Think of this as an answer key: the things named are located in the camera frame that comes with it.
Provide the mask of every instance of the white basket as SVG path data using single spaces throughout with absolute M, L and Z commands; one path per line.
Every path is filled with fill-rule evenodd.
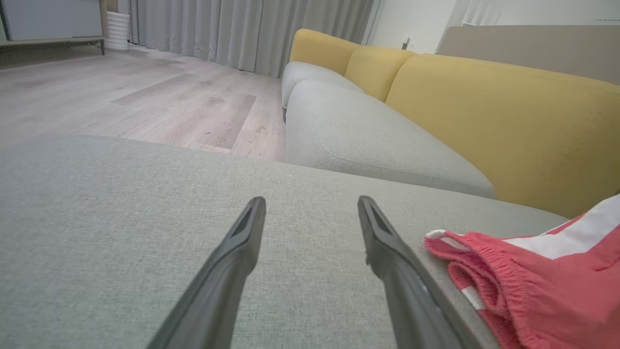
M 109 37 L 105 39 L 105 49 L 110 51 L 127 52 L 129 44 L 127 33 L 129 32 L 129 15 L 108 11 Z

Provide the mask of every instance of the white stripe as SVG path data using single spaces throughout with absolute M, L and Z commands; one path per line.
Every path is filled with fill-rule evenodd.
M 428 232 L 426 236 L 427 236 L 427 238 L 429 238 L 431 240 L 434 240 L 436 238 L 443 237 L 444 235 L 446 235 L 446 231 L 445 230 L 443 230 L 443 229 L 435 229 L 435 230 L 432 230 L 431 232 Z
M 585 253 L 620 225 L 620 195 L 601 201 L 581 219 L 555 235 L 504 240 L 552 260 Z
M 471 251 L 471 250 L 469 249 L 469 247 L 467 247 L 467 246 L 463 245 L 462 243 L 460 243 L 460 242 L 456 241 L 456 240 L 455 240 L 455 239 L 453 239 L 453 238 L 449 238 L 449 237 L 442 237 L 440 240 L 441 240 L 441 241 L 443 241 L 443 242 L 445 242 L 445 243 L 447 243 L 448 245 L 450 245 L 450 246 L 452 246 L 452 247 L 456 248 L 457 250 L 461 250 L 461 251 Z
M 467 298 L 471 305 L 474 306 L 475 310 L 487 308 L 487 306 L 484 305 L 484 302 L 482 302 L 482 298 L 480 297 L 478 290 L 476 290 L 474 286 L 468 286 L 462 289 L 461 292 L 465 295 L 465 298 Z

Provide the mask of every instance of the gray fabric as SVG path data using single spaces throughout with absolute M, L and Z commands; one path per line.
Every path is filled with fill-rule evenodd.
M 6 37 L 6 32 L 4 31 L 4 21 L 2 16 L 0 16 L 0 41 L 6 41 L 8 38 Z
M 304 80 L 321 81 L 323 83 L 364 93 L 364 90 L 359 88 L 356 84 L 333 70 L 309 63 L 290 62 L 286 65 L 284 74 L 282 75 L 282 106 L 284 108 L 288 105 L 288 100 L 291 92 L 293 92 L 293 88 Z
M 565 222 L 483 197 L 120 138 L 32 143 L 0 154 L 0 347 L 143 348 L 258 195 L 267 216 L 233 347 L 393 347 L 383 285 L 364 263 L 362 194 L 485 348 L 497 342 L 423 234 L 511 237 Z
M 443 142 L 381 101 L 303 81 L 286 112 L 286 162 L 495 197 L 490 181 Z
M 360 43 L 373 0 L 131 0 L 134 43 L 280 77 L 300 28 Z

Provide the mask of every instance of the gray sofa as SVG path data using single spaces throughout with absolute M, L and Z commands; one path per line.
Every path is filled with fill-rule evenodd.
M 480 196 L 105 137 L 0 154 L 0 347 L 144 347 L 253 196 L 267 201 L 233 347 L 393 347 L 357 217 L 373 197 L 482 348 L 495 341 L 427 253 L 433 229 L 531 235 L 566 221 Z
M 287 163 L 495 198 L 474 165 L 334 71 L 287 64 L 282 106 Z

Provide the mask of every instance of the white cabinet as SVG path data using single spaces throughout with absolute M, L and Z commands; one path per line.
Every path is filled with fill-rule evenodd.
M 102 36 L 100 0 L 2 0 L 2 8 L 13 41 Z

